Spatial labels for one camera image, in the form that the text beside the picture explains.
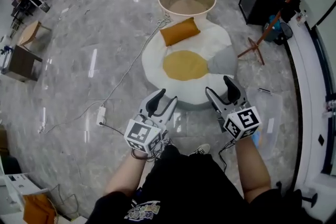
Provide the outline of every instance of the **coat rack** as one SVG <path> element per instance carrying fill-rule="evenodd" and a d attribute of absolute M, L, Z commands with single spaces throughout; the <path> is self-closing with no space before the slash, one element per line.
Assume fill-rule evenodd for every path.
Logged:
<path fill-rule="evenodd" d="M 264 59 L 261 55 L 261 52 L 259 50 L 259 45 L 260 43 L 264 40 L 264 38 L 268 35 L 268 33 L 272 30 L 273 26 L 275 25 L 275 23 L 278 21 L 278 19 L 281 16 L 281 10 L 278 11 L 276 17 L 273 19 L 273 21 L 269 24 L 269 26 L 267 27 L 267 29 L 264 31 L 264 33 L 262 34 L 262 36 L 258 39 L 257 42 L 253 41 L 251 38 L 248 38 L 248 41 L 250 42 L 251 47 L 248 48 L 247 50 L 243 51 L 241 54 L 238 55 L 238 58 L 240 58 L 241 56 L 245 55 L 246 53 L 248 53 L 249 51 L 257 51 L 258 55 L 260 57 L 261 63 L 263 65 L 265 65 Z"/>

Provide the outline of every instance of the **white box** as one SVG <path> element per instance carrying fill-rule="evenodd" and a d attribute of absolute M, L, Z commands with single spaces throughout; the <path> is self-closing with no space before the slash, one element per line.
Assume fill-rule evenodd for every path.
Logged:
<path fill-rule="evenodd" d="M 258 111 L 252 106 L 229 114 L 223 127 L 235 140 L 239 140 L 253 135 L 260 125 Z"/>
<path fill-rule="evenodd" d="M 135 120 L 129 121 L 124 138 L 131 148 L 148 154 L 163 139 L 160 128 Z"/>

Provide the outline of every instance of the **graphic print on shirt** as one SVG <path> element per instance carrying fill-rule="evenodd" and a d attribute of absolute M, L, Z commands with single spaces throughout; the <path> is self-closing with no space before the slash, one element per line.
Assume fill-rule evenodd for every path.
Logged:
<path fill-rule="evenodd" d="M 153 219 L 160 211 L 160 201 L 147 201 L 131 208 L 124 219 L 131 221 L 142 221 L 144 219 Z"/>

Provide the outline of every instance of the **gray marble floor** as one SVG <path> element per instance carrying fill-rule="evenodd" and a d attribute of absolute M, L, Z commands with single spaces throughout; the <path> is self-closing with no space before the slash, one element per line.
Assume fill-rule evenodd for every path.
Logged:
<path fill-rule="evenodd" d="M 247 37 L 257 39 L 258 26 L 245 24 L 239 0 L 217 0 L 208 19 L 223 26 L 237 52 L 248 47 Z M 142 44 L 162 17 L 157 0 L 50 0 L 48 13 L 36 11 L 52 28 L 41 30 L 38 43 L 30 49 L 43 58 L 37 82 L 0 82 L 0 118 L 8 131 L 9 149 L 25 172 L 43 187 L 60 184 L 63 197 L 76 194 L 79 213 L 88 216 L 102 195 L 108 180 L 129 152 L 123 137 L 96 126 L 98 103 L 82 117 L 62 124 L 47 134 L 39 134 L 41 114 L 46 108 L 46 130 L 78 117 L 90 104 L 106 98 L 139 53 Z M 266 65 L 254 54 L 239 59 L 238 80 L 245 86 L 262 87 L 283 97 L 278 140 L 266 161 L 272 184 L 279 180 L 289 187 L 298 143 L 298 111 L 293 76 L 284 47 L 263 42 L 260 47 Z M 96 64 L 91 67 L 93 53 Z M 107 124 L 125 131 L 141 100 L 155 88 L 143 73 L 141 61 L 106 102 Z M 218 151 L 229 141 L 221 134 L 213 110 L 177 110 L 170 135 L 182 153 L 190 153 L 202 143 L 210 143 L 220 166 Z M 240 190 L 234 148 L 223 153 L 226 174 Z M 52 192 L 58 201 L 57 193 Z M 65 214 L 76 208 L 70 198 L 59 207 Z"/>

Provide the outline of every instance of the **table leg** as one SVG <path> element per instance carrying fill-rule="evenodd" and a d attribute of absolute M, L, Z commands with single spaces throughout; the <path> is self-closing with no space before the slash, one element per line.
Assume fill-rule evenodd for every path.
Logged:
<path fill-rule="evenodd" d="M 40 25 L 40 27 L 42 27 L 42 28 L 44 28 L 44 29 L 47 29 L 47 30 L 49 30 L 49 31 L 51 32 L 51 29 L 48 28 L 48 27 L 45 27 L 45 26 L 43 26 L 43 25 Z"/>
<path fill-rule="evenodd" d="M 37 78 L 35 76 L 30 76 L 31 80 L 37 81 Z"/>
<path fill-rule="evenodd" d="M 33 16 L 33 14 L 32 14 L 27 8 L 25 8 L 25 11 L 26 11 L 30 16 Z"/>
<path fill-rule="evenodd" d="M 19 21 L 20 24 L 24 24 L 22 20 L 20 20 L 16 15 L 13 16 L 14 19 L 17 19 Z"/>
<path fill-rule="evenodd" d="M 28 50 L 29 52 L 31 52 L 31 50 L 29 50 L 26 45 L 22 45 L 22 47 L 24 47 L 26 50 Z"/>
<path fill-rule="evenodd" d="M 39 58 L 38 56 L 36 56 L 35 54 L 33 54 L 33 57 L 36 61 L 42 62 L 42 58 Z"/>

